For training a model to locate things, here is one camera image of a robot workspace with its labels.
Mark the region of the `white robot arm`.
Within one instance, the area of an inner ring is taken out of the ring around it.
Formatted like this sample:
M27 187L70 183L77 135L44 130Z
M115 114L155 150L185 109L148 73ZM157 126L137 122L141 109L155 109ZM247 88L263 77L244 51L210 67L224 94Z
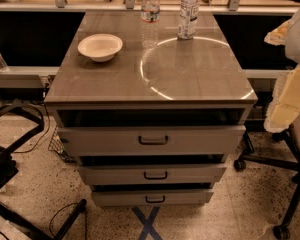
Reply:
M279 133L300 114L300 8L287 21L269 32L264 41L272 45L284 45L285 56L296 62L296 67L281 74L274 86L272 101L266 112L264 128Z

